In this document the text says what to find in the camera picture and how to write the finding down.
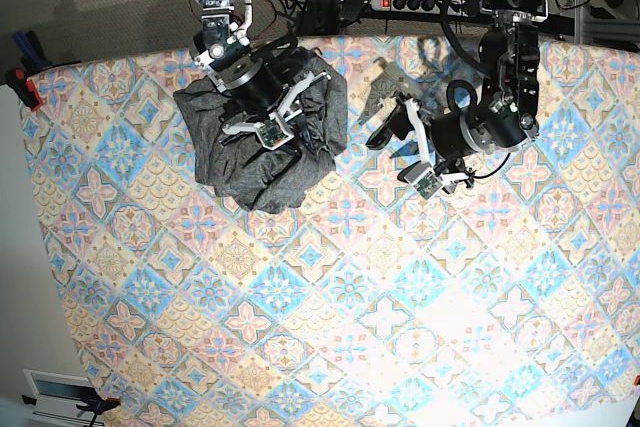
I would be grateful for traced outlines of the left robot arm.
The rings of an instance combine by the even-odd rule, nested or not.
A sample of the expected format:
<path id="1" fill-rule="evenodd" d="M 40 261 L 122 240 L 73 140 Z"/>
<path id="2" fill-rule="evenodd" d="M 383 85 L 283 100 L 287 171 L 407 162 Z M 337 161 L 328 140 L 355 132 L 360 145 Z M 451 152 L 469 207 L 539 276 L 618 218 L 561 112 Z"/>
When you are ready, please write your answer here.
<path id="1" fill-rule="evenodd" d="M 442 0 L 440 24 L 457 56 L 482 77 L 475 89 L 464 80 L 446 89 L 447 112 L 425 119 L 421 103 L 407 93 L 395 95 L 395 106 L 366 146 L 380 150 L 392 138 L 415 136 L 418 160 L 398 180 L 422 198 L 452 194 L 457 186 L 472 188 L 482 174 L 466 166 L 474 154 L 516 152 L 539 135 L 537 121 L 540 63 L 537 22 L 548 16 L 547 0 L 470 0 L 491 22 L 477 54 L 469 53 L 449 25 L 454 0 Z"/>

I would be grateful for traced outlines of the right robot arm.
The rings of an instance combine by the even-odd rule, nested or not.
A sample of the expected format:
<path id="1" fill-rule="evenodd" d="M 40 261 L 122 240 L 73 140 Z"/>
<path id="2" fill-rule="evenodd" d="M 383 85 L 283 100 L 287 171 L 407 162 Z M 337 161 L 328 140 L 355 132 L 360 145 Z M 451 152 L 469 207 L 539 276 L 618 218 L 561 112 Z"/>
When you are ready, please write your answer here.
<path id="1" fill-rule="evenodd" d="M 219 117 L 222 143 L 253 135 L 267 151 L 299 154 L 306 147 L 316 153 L 302 95 L 331 76 L 294 64 L 294 36 L 263 46 L 252 42 L 252 0 L 195 1 L 202 7 L 202 31 L 191 56 L 227 100 Z"/>

